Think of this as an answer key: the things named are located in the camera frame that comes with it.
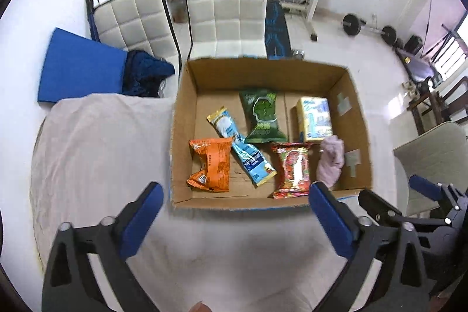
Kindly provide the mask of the black blue weight bench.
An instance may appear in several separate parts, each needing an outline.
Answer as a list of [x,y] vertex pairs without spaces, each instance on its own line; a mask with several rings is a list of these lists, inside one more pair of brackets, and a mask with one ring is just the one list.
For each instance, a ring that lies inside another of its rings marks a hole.
[[291,44],[285,12],[278,1],[268,1],[266,5],[265,46],[269,59],[290,56]]

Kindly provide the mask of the light blue long packet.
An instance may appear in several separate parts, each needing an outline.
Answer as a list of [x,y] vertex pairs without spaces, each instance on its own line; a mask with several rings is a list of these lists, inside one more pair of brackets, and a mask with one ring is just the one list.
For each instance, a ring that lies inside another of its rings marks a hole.
[[233,139],[233,151],[256,187],[276,176],[273,165],[258,148],[246,142],[246,137],[239,132],[234,118],[225,107],[208,115],[207,120],[222,138]]

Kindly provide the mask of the brown wooden chair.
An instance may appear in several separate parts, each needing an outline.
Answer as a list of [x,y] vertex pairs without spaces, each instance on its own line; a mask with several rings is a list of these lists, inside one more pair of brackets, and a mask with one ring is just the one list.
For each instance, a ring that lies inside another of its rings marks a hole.
[[[427,77],[422,82],[416,83],[417,96],[409,102],[407,110],[412,114],[416,125],[417,133],[422,135],[425,128],[422,116],[432,113],[435,117],[436,126],[445,122],[451,122],[451,116],[458,112],[467,113],[467,76],[462,77],[447,94],[441,96],[439,92],[429,91],[429,81]],[[464,88],[464,93],[455,100],[448,102],[449,98],[455,94],[459,88]]]

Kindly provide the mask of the red snack packet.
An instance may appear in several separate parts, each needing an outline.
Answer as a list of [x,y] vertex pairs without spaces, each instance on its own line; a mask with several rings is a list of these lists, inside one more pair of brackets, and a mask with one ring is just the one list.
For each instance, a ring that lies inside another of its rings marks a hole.
[[291,199],[309,194],[311,184],[309,172],[309,142],[272,143],[271,149],[277,154],[280,169],[280,185],[272,193],[273,199]]

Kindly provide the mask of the white quilted chair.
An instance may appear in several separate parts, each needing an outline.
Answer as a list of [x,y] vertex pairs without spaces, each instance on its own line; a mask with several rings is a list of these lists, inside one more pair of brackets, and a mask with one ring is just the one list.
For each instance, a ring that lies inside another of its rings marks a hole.
[[97,41],[125,51],[144,50],[171,63],[179,74],[182,55],[167,0],[108,0],[89,10]]
[[266,58],[268,0],[186,0],[189,60]]

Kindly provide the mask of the grey table cloth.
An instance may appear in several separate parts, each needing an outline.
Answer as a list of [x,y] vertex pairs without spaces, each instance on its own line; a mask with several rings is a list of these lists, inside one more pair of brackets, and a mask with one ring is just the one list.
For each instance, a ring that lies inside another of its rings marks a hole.
[[[171,186],[172,99],[91,95],[55,104],[32,155],[37,249],[48,259],[60,223],[115,216],[148,183]],[[182,210],[165,201],[128,265],[162,311],[311,311],[340,274],[308,207]]]

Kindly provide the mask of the grey office chair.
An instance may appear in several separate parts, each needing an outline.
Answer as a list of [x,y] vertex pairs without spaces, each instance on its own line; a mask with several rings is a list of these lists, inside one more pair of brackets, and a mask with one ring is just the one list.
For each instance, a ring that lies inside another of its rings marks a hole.
[[406,216],[434,210],[438,203],[409,187],[409,177],[467,190],[467,136],[456,123],[443,123],[393,150],[397,208]]

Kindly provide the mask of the yellow blue tissue pack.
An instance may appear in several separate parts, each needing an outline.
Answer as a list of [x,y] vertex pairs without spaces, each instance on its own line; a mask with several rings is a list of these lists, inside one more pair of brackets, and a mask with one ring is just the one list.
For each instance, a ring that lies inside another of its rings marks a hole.
[[333,135],[326,98],[302,96],[296,105],[300,142],[319,142]]

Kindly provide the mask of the green snack packet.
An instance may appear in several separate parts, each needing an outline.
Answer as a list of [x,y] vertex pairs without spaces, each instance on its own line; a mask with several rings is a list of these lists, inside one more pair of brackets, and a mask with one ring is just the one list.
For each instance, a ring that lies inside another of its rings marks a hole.
[[240,91],[240,100],[250,132],[249,144],[286,142],[287,136],[280,130],[276,113],[277,94],[269,89],[245,89]]

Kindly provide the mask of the open cardboard box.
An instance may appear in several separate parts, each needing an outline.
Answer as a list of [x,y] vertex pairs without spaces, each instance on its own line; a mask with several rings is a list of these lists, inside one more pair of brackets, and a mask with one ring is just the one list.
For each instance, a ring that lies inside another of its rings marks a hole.
[[327,134],[344,148],[332,194],[371,188],[367,125],[347,69],[285,59],[188,61],[172,128],[171,202],[210,210],[303,206]]

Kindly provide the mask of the lavender towel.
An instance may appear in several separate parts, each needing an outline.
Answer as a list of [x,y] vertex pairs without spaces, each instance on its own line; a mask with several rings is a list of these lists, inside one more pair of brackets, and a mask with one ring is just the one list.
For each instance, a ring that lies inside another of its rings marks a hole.
[[336,135],[332,135],[321,142],[320,149],[316,180],[332,188],[339,180],[344,166],[344,143]]

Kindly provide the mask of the orange snack packet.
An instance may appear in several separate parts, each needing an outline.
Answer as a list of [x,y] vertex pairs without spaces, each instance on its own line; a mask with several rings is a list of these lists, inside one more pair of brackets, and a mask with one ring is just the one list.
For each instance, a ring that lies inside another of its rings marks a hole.
[[189,144],[202,166],[189,177],[187,185],[214,193],[228,192],[233,138],[196,139],[190,140]]

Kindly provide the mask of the chrome dumbbell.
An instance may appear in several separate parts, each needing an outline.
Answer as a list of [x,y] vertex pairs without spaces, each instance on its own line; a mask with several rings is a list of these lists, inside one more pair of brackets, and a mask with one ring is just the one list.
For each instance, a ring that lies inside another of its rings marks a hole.
[[291,50],[290,56],[293,59],[303,61],[305,57],[304,50]]

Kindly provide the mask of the dark blue cloth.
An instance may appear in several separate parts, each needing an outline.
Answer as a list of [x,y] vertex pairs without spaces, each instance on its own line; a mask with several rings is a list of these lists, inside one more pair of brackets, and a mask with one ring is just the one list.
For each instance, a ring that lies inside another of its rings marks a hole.
[[121,82],[125,96],[160,98],[161,85],[175,75],[175,67],[162,59],[154,58],[144,50],[131,50],[126,55]]

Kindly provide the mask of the blue foam mat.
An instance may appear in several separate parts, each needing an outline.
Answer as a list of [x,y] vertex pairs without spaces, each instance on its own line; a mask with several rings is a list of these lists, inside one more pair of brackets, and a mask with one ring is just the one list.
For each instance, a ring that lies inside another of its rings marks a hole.
[[56,28],[48,44],[37,100],[56,103],[93,93],[120,93],[127,53]]

